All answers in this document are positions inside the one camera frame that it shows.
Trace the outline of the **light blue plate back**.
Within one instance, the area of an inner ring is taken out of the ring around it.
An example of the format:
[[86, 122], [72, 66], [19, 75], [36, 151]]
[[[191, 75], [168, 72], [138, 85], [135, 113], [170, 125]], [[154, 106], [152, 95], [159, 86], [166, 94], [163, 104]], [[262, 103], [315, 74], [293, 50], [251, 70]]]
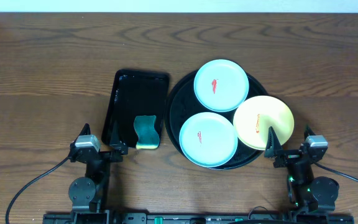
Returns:
[[197, 71], [193, 87], [196, 98], [205, 108], [228, 112], [246, 100], [249, 79], [237, 63], [217, 59], [207, 62]]

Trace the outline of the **yellow plate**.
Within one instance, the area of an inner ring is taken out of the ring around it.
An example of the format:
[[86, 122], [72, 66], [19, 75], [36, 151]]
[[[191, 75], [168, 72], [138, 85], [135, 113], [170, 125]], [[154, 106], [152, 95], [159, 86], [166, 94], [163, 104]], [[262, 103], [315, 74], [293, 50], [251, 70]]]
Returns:
[[272, 127], [280, 144], [291, 137], [295, 120], [290, 108], [272, 96], [254, 96], [245, 100], [234, 113], [233, 125], [239, 140], [256, 150], [265, 150], [269, 128]]

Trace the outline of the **light blue plate front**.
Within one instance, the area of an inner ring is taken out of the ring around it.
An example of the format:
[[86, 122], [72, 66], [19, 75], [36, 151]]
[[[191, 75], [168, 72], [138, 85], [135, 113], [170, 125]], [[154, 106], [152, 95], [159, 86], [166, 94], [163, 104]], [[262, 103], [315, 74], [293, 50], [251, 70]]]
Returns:
[[180, 129], [185, 157], [201, 167], [217, 167], [235, 155], [238, 145], [233, 124], [217, 113], [202, 112], [188, 118]]

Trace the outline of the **light blue plate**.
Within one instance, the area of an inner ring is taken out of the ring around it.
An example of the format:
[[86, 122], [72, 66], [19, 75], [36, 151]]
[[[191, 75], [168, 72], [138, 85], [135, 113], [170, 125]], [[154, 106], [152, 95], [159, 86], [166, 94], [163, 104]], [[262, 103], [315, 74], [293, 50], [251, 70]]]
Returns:
[[233, 124], [217, 113], [202, 112], [188, 118], [180, 129], [185, 157], [201, 167], [217, 167], [235, 155], [238, 145]]
[[217, 59], [207, 62], [197, 71], [193, 87], [196, 98], [205, 108], [228, 112], [246, 100], [249, 79], [237, 63]]

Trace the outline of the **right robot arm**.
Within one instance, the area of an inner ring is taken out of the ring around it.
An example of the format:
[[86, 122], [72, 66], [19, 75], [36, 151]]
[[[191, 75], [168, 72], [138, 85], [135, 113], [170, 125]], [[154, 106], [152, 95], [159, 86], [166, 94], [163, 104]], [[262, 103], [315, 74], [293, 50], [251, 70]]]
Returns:
[[264, 156], [274, 158], [275, 168], [288, 171], [287, 187], [290, 202], [296, 206], [287, 214], [289, 222], [328, 223], [328, 213], [335, 210], [339, 184], [329, 177], [315, 177], [312, 165], [328, 150], [328, 142], [310, 128], [304, 131], [305, 141], [299, 149], [284, 150], [273, 127], [269, 127]]

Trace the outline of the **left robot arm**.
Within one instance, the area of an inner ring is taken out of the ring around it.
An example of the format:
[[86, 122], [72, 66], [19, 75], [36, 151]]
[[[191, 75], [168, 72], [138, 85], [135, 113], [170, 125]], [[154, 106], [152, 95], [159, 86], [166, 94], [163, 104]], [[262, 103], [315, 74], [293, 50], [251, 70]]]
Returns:
[[72, 223], [121, 223], [121, 215], [106, 208], [111, 164], [122, 162], [128, 147], [119, 140], [117, 127], [112, 132], [110, 151], [102, 151], [98, 138], [86, 123], [70, 144], [68, 159], [86, 165], [83, 177], [75, 179], [68, 190], [72, 201]]

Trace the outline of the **green yellow sponge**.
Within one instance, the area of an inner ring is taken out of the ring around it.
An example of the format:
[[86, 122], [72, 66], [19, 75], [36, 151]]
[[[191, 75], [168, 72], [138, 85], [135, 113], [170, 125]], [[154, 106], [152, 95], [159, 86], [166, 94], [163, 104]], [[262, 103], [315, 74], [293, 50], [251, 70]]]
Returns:
[[158, 148], [160, 144], [160, 136], [155, 130], [156, 115], [136, 116], [134, 120], [134, 130], [138, 137], [136, 149]]

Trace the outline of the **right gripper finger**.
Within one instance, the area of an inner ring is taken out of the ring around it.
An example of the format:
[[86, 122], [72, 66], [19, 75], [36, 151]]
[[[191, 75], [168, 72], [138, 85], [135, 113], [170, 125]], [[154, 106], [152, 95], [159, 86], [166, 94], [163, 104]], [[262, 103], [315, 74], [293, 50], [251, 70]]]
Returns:
[[264, 157], [271, 158], [278, 156], [283, 151], [282, 145], [278, 140], [274, 128], [271, 126], [268, 129], [267, 145], [264, 152]]
[[304, 140], [306, 140], [306, 138], [309, 136], [315, 136], [315, 133], [308, 125], [306, 125], [303, 136], [304, 136]]

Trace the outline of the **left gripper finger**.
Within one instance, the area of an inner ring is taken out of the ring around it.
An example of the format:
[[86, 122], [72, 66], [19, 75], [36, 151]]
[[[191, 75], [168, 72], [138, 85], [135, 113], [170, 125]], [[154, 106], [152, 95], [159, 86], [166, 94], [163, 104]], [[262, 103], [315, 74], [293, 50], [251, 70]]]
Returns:
[[113, 122], [109, 145], [121, 155], [128, 154], [128, 146], [120, 139], [119, 125], [117, 121]]
[[88, 123], [86, 123], [83, 126], [83, 129], [80, 131], [79, 136], [90, 135], [90, 134], [91, 134], [90, 125]]

